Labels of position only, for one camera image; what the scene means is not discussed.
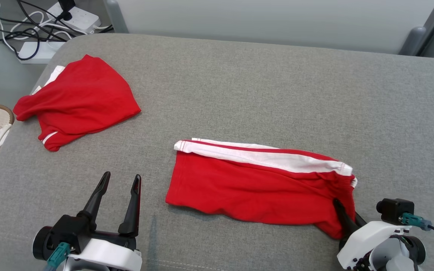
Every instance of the gray cushion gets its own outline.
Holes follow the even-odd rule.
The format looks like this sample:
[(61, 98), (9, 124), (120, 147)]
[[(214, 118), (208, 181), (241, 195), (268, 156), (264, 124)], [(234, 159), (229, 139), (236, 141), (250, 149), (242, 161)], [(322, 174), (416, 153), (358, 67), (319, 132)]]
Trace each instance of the gray cushion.
[[(58, 152), (17, 122), (0, 153), (0, 270), (40, 270), (36, 232), (81, 210), (105, 171), (99, 230), (116, 231), (142, 175), (143, 270), (339, 270), (338, 242), (315, 226), (276, 226), (168, 206), (173, 144), (200, 137), (303, 149), (351, 165), (356, 210), (409, 199), (434, 222), (434, 59), (145, 35), (69, 41), (56, 65), (101, 57), (131, 86), (142, 112)], [(413, 230), (434, 270), (434, 232)]]

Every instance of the white robot mount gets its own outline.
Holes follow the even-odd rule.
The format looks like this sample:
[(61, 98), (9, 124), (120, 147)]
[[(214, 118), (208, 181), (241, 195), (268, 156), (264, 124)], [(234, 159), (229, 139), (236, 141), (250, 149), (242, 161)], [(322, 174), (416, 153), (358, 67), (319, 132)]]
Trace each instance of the white robot mount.
[[(338, 260), (344, 269), (356, 271), (422, 271), (426, 250), (420, 239), (405, 236), (411, 225), (403, 223), (414, 216), (414, 203), (404, 199), (383, 199), (376, 208), (382, 221), (366, 223), (356, 213), (355, 222), (343, 204), (334, 199), (334, 208), (343, 230)], [(427, 225), (421, 227), (429, 230)]]

